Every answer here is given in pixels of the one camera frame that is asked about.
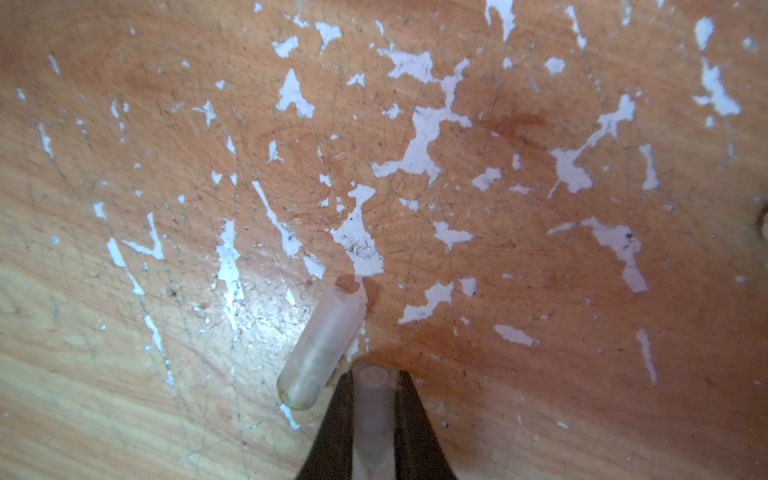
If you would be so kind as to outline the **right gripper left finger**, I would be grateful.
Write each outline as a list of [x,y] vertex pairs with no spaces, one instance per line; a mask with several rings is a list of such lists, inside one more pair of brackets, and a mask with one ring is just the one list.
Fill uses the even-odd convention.
[[353,373],[337,383],[317,436],[296,480],[350,480],[354,435]]

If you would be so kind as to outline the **clear pen cap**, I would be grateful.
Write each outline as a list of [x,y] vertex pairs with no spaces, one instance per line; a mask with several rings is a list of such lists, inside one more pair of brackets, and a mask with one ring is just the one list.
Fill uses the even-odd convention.
[[376,364],[353,369],[353,479],[395,479],[397,372]]
[[281,402],[292,410],[316,403],[342,355],[358,334],[367,311],[363,284],[349,293],[326,289],[277,379]]

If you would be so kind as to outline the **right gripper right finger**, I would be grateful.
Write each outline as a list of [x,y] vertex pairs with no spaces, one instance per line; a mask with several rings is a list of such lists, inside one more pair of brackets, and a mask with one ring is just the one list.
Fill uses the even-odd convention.
[[394,456],[397,480],[457,479],[406,370],[395,391]]

